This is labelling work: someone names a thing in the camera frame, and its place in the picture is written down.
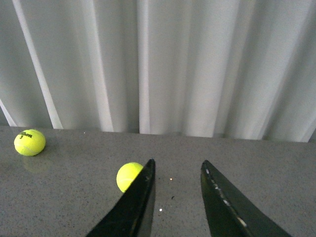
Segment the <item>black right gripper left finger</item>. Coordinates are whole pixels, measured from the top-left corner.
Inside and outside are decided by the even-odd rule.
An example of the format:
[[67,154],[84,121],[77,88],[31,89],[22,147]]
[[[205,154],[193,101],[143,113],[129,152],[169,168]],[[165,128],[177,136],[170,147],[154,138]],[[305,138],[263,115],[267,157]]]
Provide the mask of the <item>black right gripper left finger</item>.
[[88,237],[149,237],[155,207],[156,163],[148,160],[115,206]]

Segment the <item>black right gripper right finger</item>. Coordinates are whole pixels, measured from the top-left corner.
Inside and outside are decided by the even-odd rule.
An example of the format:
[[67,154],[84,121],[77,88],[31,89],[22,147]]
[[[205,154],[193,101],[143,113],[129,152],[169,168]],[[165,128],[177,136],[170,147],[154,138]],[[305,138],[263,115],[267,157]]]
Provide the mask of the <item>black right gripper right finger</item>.
[[289,237],[211,162],[201,166],[201,191],[213,237]]

